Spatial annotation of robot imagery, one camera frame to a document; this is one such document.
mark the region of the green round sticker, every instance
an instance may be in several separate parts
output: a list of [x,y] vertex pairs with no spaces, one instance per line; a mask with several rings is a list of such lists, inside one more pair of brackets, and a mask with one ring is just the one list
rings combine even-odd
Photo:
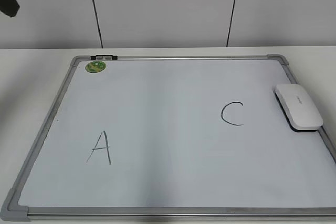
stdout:
[[106,68],[106,64],[100,60],[90,62],[86,65],[85,70],[89,73],[99,73]]

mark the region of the dark object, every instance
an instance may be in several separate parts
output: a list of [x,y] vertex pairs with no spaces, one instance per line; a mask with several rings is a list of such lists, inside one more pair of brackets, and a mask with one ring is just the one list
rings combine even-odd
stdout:
[[17,14],[20,6],[16,0],[0,0],[0,11],[9,17]]

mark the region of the white table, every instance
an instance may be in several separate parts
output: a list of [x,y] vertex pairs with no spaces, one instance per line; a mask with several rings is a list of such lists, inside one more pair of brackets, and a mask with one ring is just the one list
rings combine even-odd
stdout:
[[289,66],[300,84],[314,99],[331,138],[336,139],[336,47],[0,50],[1,204],[13,185],[71,59],[76,55],[97,54],[118,56],[282,54],[289,61]]

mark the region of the gray plastic corner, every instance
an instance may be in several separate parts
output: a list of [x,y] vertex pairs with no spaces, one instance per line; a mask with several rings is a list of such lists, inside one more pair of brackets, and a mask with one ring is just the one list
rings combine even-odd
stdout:
[[270,60],[277,60],[281,65],[288,65],[287,59],[283,55],[267,55]]
[[10,189],[2,205],[0,218],[5,221],[30,221],[28,219],[28,207],[18,204],[15,189]]
[[78,66],[78,63],[80,63],[81,61],[87,61],[87,60],[90,60],[90,56],[88,55],[78,55],[78,56],[75,56],[71,63],[70,63],[70,66],[71,67],[76,67]]

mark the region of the white wall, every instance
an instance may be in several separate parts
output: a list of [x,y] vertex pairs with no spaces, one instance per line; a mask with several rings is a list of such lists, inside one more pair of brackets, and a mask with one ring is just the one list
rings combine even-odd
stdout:
[[229,46],[336,45],[335,0],[236,0]]
[[104,47],[223,47],[233,0],[96,0]]
[[[0,48],[97,48],[92,0],[17,0]],[[233,0],[96,0],[104,47],[222,47]],[[229,46],[336,45],[334,0],[236,0]]]
[[0,48],[100,47],[92,0],[17,0],[10,18],[0,12]]

